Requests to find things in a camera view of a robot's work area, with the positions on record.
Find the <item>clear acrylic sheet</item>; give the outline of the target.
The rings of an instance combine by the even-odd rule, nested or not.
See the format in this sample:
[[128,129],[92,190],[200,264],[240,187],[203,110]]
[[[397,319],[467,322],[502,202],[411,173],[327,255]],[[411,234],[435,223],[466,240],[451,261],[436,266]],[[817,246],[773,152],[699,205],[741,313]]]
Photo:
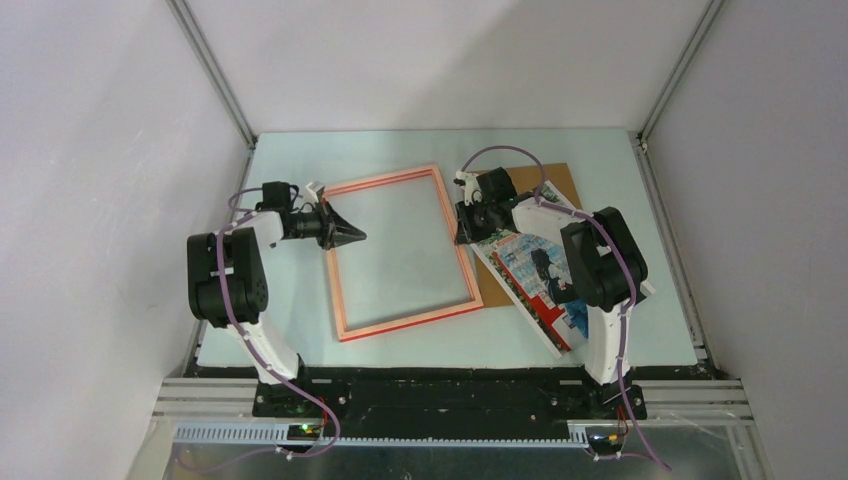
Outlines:
[[367,234],[335,250],[347,332],[472,299],[433,176],[343,193],[330,203]]

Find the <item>colourful printed photo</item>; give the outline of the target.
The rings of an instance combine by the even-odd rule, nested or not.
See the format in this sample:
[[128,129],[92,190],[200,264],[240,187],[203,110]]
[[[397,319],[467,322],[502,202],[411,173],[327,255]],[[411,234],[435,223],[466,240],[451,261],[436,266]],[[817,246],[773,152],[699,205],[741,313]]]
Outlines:
[[[501,197],[514,204],[534,200],[535,190]],[[581,300],[561,300],[574,294],[563,247],[547,238],[499,230],[471,245],[471,250],[495,275],[520,315],[541,338],[545,348],[560,358],[583,346],[588,338],[587,307]]]

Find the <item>orange wooden picture frame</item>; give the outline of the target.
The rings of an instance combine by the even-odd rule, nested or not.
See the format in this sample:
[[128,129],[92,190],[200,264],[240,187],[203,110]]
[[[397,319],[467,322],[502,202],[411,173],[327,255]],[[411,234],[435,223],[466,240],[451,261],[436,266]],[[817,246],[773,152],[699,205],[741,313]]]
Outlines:
[[[453,224],[450,226],[451,232],[456,233],[457,220],[453,213],[453,206],[450,202],[450,198],[445,186],[445,183],[442,178],[442,174],[435,164],[424,165],[413,167],[411,169],[400,170],[391,173],[380,174],[376,176],[371,176],[359,180],[349,181],[345,183],[340,183],[329,187],[326,191],[327,197],[329,201],[343,193],[350,193],[360,189],[371,188],[380,185],[386,185],[397,181],[409,180],[418,178],[425,175],[431,175],[435,178],[435,182],[439,189],[439,195],[442,197],[443,209],[445,217],[452,221]],[[389,322],[385,327],[369,327],[362,330],[356,330],[352,332],[347,332],[345,330],[345,317],[344,317],[344,307],[342,304],[342,294],[341,287],[339,285],[339,274],[336,266],[335,259],[335,249],[329,251],[326,255],[326,265],[328,272],[328,279],[330,285],[330,296],[333,308],[333,319],[336,329],[337,338],[341,342],[350,342],[353,340],[364,339],[367,337],[373,337],[376,335],[386,334],[392,331],[410,328],[413,326],[418,326],[421,324],[425,324],[428,322],[434,322],[442,319],[446,319],[448,317],[457,316],[469,312],[473,312],[479,310],[483,306],[482,295],[480,293],[480,289],[478,286],[478,282],[476,280],[476,276],[474,273],[474,269],[471,265],[471,260],[465,248],[461,246],[457,246],[453,243],[457,248],[458,255],[460,256],[461,262],[463,264],[463,269],[465,270],[466,282],[468,286],[472,290],[472,299],[464,304],[444,308],[435,311],[431,316],[426,314],[415,315],[408,319],[401,319]]]

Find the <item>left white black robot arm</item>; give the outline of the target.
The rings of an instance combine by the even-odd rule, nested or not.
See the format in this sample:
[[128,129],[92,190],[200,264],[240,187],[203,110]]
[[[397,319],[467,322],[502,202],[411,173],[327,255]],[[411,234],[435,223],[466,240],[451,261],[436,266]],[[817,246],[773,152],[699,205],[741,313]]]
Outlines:
[[300,355],[268,317],[271,289],[263,261],[284,240],[313,239],[324,251],[364,241],[364,231],[345,220],[325,198],[325,187],[282,181],[257,187],[261,198],[240,218],[186,241],[189,308],[198,320],[226,331],[249,355],[260,382],[282,384],[277,402],[292,416],[316,403],[315,388],[298,379]]

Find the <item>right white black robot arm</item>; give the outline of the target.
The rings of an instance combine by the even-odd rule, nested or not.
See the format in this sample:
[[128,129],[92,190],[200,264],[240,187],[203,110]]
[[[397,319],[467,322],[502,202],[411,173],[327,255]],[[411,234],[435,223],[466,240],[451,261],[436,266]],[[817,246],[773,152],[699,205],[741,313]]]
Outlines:
[[471,247],[555,355],[582,348],[594,381],[583,408],[610,416],[622,403],[614,383],[630,369],[628,323],[648,275],[622,214],[571,207],[549,182],[519,193],[503,168],[458,171],[454,182],[456,244]]

